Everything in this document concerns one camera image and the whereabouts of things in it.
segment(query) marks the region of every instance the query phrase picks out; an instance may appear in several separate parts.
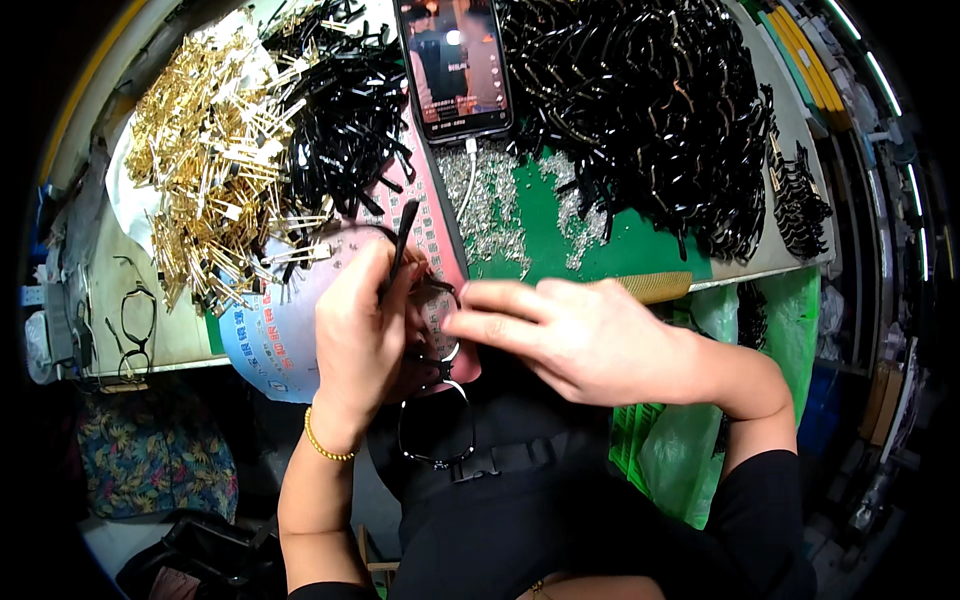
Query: phone screen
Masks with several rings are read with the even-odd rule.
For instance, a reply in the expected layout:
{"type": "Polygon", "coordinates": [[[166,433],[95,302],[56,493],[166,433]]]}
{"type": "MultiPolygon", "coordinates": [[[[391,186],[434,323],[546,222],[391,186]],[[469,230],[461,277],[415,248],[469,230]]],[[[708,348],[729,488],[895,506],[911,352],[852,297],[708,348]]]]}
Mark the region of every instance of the phone screen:
{"type": "Polygon", "coordinates": [[[426,138],[506,130],[513,115],[491,0],[399,0],[398,8],[426,138]]]}

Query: white cable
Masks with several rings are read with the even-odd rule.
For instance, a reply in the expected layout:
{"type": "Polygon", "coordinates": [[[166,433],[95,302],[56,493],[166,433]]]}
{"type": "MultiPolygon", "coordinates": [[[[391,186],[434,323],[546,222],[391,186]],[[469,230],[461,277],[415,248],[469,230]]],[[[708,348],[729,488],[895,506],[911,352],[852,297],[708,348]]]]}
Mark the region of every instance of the white cable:
{"type": "Polygon", "coordinates": [[[467,211],[467,204],[470,204],[470,194],[473,192],[473,183],[477,177],[477,138],[467,138],[467,154],[470,157],[470,183],[467,184],[467,193],[464,194],[464,201],[460,204],[460,210],[457,211],[457,224],[464,218],[467,211]]]}

